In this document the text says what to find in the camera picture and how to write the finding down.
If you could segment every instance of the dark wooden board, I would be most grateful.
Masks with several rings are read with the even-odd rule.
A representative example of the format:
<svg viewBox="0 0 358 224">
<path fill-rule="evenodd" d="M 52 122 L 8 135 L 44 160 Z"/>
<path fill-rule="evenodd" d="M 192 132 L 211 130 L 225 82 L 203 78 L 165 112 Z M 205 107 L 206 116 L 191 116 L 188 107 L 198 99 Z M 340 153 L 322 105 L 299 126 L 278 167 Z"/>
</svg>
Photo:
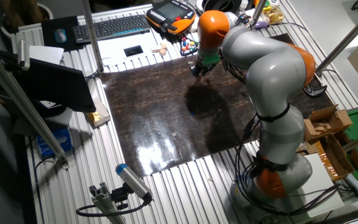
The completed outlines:
<svg viewBox="0 0 358 224">
<path fill-rule="evenodd" d="M 140 177 L 238 146 L 255 115 L 245 86 L 221 64 L 192 87 L 191 59 L 101 76 L 125 162 Z M 332 105 L 301 90 L 289 100 L 304 118 Z"/>
</svg>

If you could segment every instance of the black cable tie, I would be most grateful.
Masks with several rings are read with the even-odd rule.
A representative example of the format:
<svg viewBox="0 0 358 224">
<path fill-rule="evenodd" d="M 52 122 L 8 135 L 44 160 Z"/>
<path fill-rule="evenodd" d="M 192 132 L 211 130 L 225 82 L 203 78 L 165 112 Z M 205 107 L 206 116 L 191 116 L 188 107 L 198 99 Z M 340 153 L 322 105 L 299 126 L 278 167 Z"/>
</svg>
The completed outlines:
<svg viewBox="0 0 358 224">
<path fill-rule="evenodd" d="M 261 121 L 266 121 L 266 122 L 272 123 L 273 121 L 284 117 L 284 115 L 286 115 L 286 113 L 290 110 L 290 107 L 291 107 L 290 103 L 287 102 L 287 107 L 285 108 L 285 110 L 282 113 L 280 113 L 279 115 L 277 115 L 277 116 L 274 116 L 274 117 L 271 117 L 271 116 L 262 117 L 259 114 L 256 114 L 256 116 L 258 116 L 258 118 Z"/>
</svg>

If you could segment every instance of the keyboard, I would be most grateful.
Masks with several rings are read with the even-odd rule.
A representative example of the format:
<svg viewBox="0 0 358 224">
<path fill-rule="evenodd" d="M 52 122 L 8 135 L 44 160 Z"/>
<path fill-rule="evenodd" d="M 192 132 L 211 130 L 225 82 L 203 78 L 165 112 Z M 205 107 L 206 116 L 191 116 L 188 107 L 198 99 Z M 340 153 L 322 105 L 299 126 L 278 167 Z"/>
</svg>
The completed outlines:
<svg viewBox="0 0 358 224">
<path fill-rule="evenodd" d="M 150 32 L 145 15 L 128 16 L 94 24 L 98 40 L 126 37 Z M 90 43 L 86 25 L 73 27 L 76 44 Z"/>
</svg>

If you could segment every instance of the computer mouse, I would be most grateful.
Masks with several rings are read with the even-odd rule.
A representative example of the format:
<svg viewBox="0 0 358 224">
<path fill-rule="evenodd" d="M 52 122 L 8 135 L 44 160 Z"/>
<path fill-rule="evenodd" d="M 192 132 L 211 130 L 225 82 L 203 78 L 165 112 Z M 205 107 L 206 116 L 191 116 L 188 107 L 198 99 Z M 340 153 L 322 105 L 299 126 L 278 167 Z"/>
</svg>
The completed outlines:
<svg viewBox="0 0 358 224">
<path fill-rule="evenodd" d="M 66 31 L 64 29 L 55 30 L 55 40 L 58 44 L 64 44 L 67 41 Z"/>
</svg>

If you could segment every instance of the orange controller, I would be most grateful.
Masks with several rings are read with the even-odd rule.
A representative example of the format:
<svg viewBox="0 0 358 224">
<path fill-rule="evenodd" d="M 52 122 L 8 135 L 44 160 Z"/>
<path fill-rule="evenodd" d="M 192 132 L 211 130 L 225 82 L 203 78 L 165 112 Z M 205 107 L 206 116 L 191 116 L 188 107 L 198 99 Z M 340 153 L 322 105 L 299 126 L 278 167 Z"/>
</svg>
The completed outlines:
<svg viewBox="0 0 358 224">
<path fill-rule="evenodd" d="M 192 25 L 196 14 L 181 2 L 166 0 L 149 9 L 146 17 L 164 32 L 181 34 Z"/>
</svg>

